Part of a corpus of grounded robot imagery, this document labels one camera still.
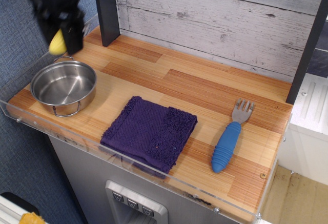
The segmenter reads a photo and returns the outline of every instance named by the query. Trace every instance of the stainless steel pot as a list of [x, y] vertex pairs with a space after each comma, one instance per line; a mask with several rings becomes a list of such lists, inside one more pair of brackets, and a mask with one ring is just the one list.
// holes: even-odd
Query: stainless steel pot
[[76, 114], [88, 106], [96, 94], [95, 71], [70, 56], [59, 58], [64, 57], [71, 61], [44, 67], [33, 77], [30, 85], [33, 97], [58, 117]]

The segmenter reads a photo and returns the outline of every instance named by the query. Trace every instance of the metal dispenser panel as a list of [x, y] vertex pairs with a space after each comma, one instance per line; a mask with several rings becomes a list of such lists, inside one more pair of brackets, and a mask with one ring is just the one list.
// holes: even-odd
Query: metal dispenser panel
[[116, 224], [168, 224], [168, 210], [149, 198], [111, 180], [106, 193]]

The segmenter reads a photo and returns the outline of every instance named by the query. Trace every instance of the wooden countertop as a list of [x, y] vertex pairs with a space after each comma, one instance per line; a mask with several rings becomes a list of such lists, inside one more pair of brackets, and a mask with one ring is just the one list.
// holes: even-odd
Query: wooden countertop
[[[291, 84], [122, 35], [103, 47], [99, 28], [85, 37], [83, 50], [73, 57], [97, 73], [96, 97], [88, 107], [72, 117], [55, 117], [32, 97], [28, 86], [9, 103], [47, 121], [40, 126], [48, 130], [62, 136], [65, 129], [76, 133], [71, 139], [84, 144], [78, 137], [99, 142], [132, 96], [197, 115], [198, 124], [169, 173], [173, 178], [163, 182], [197, 194], [196, 200], [220, 207], [240, 222], [252, 221], [250, 213], [257, 214], [292, 110], [285, 103]], [[229, 165], [216, 174], [212, 153], [239, 97], [254, 101], [255, 109], [242, 124]], [[33, 115], [23, 112], [20, 117], [32, 121]], [[190, 192], [193, 188], [174, 178], [201, 191]]]

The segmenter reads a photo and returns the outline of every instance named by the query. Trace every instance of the purple washcloth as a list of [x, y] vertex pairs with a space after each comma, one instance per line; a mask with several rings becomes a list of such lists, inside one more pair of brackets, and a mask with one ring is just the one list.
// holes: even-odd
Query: purple washcloth
[[168, 173], [196, 123], [195, 115], [134, 96], [100, 143]]

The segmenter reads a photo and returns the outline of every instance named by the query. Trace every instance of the blue fork handle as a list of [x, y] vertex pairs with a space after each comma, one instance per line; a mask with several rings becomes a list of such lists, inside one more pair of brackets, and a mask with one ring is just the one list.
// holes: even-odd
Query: blue fork handle
[[215, 173], [225, 169], [237, 144], [241, 131], [240, 123], [233, 121], [226, 128], [217, 143], [212, 156], [212, 169]]

